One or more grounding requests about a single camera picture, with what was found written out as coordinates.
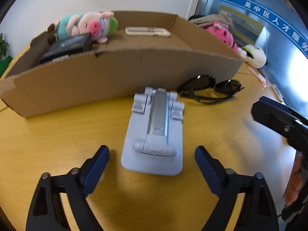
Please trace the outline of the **person right hand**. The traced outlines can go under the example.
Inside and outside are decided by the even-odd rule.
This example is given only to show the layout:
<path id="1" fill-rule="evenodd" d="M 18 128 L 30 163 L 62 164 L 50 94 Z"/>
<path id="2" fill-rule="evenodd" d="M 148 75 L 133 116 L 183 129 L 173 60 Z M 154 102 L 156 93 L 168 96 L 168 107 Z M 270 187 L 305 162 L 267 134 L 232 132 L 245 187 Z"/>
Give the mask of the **person right hand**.
<path id="1" fill-rule="evenodd" d="M 290 206 L 298 198 L 299 191 L 303 186 L 303 177 L 301 175 L 302 155 L 296 155 L 293 169 L 285 190 L 285 204 Z"/>

